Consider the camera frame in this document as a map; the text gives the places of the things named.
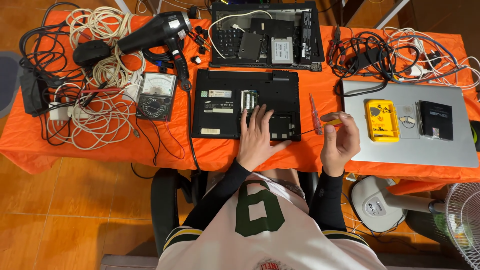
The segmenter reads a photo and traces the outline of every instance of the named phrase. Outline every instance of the red-handled pliers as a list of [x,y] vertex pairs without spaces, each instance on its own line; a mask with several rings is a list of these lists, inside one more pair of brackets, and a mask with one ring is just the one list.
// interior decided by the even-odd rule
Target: red-handled pliers
[[343,62],[345,61],[345,47],[343,46],[343,42],[340,39],[340,26],[336,25],[336,31],[334,38],[330,41],[330,51],[328,52],[328,65],[334,66],[333,64],[333,54],[335,53],[335,50],[339,48],[340,49],[340,61],[339,64],[343,65]]

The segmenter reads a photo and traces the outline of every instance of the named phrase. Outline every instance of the laptop keyboard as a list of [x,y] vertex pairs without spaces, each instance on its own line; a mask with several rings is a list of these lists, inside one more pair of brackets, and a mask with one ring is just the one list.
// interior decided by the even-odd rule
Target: laptop keyboard
[[[240,51],[240,43],[243,31],[240,29],[219,30],[216,33],[218,44],[215,44],[218,51],[225,57],[237,57]],[[264,42],[260,54],[267,54],[267,43]]]

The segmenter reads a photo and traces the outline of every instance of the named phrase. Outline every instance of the hair dryer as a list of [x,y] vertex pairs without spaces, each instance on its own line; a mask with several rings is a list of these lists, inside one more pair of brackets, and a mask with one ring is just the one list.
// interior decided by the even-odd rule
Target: hair dryer
[[184,39],[192,30],[192,25],[185,12],[172,11],[157,14],[148,23],[120,39],[117,44],[124,54],[142,49],[166,45],[177,67],[177,76],[184,91],[192,87],[189,82],[188,65],[181,52],[178,41]]

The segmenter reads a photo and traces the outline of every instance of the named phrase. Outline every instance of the white jersey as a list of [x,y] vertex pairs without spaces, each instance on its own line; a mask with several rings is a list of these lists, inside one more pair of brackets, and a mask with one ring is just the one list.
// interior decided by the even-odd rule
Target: white jersey
[[256,173],[247,177],[204,231],[173,230],[157,269],[385,269],[363,238],[322,232],[304,200],[267,179]]

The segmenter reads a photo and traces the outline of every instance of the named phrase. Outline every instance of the jersey number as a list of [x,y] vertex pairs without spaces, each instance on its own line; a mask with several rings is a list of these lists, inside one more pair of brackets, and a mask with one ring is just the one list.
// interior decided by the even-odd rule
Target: jersey number
[[[261,190],[255,194],[248,195],[247,185],[260,184],[267,190]],[[239,189],[239,201],[237,204],[237,223],[235,231],[244,237],[256,235],[261,232],[276,232],[285,222],[278,198],[271,193],[268,184],[262,180],[247,180],[242,183]],[[263,201],[266,217],[250,221],[249,205]]]

